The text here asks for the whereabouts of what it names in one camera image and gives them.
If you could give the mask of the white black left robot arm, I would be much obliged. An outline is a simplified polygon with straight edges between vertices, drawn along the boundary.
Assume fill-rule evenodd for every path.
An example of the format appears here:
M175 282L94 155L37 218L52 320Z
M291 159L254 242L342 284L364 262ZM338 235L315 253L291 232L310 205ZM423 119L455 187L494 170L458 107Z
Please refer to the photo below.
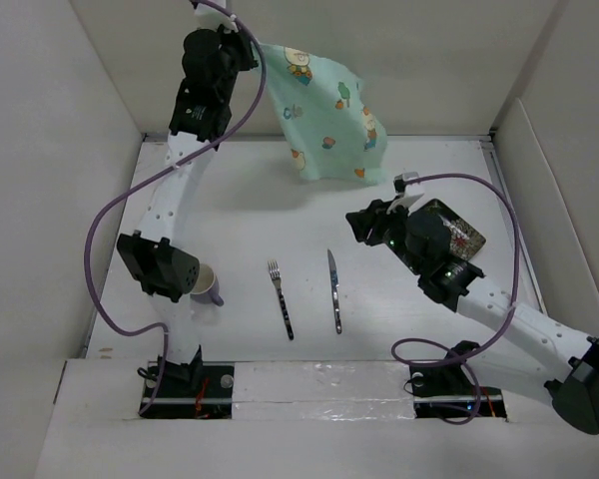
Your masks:
M202 370L192 364L199 351L190 294L200 263L186 252L184 232L195 191L218 148L232 112L238 76L258 62L244 31L199 29L184 40L184 79L169 124L165 165L138 226L121 234L117 250L132 278L150 298L169 329L168 383L181 395L202 386Z

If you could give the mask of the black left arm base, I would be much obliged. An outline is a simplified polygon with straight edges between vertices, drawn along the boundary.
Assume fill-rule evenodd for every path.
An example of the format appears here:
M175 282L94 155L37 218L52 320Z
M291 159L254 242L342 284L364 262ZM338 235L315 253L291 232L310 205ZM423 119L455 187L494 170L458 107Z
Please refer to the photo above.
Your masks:
M145 419L231 419L233 415L233 389L235 365L230 362L202 362L168 364L158 388L157 396L150 402L158 376L157 361L137 369L143 379L143 392L139 406Z

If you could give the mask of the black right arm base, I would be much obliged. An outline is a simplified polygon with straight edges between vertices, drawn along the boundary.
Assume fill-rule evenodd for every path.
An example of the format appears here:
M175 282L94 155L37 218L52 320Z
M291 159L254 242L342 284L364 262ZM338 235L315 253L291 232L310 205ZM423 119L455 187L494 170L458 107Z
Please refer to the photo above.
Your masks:
M415 398L417 418L461 420L475 411L477 417L506 418L502 391L482 386L481 402L476 407L477 395L468 373L459 365L411 369L403 389Z

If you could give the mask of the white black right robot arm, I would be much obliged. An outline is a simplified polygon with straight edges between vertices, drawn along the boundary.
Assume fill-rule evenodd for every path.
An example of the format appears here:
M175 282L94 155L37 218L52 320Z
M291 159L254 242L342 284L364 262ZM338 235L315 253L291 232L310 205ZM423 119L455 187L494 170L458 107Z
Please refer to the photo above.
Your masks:
M495 366L494 386L546 402L575 429L599 434L599 336L542 314L450 250L451 232L425 210L410 212L374 200L345 216L356 241L386 245L415 275L433 302L499 332L536 367Z

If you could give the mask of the green cartoon print cloth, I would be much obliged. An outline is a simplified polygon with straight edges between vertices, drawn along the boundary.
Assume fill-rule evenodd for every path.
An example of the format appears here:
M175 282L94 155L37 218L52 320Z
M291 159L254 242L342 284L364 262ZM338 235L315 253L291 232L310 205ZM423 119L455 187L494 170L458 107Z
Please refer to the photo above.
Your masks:
M363 80L325 57L280 45L261 49L267 92L299 176L382 183L387 132L361 97Z

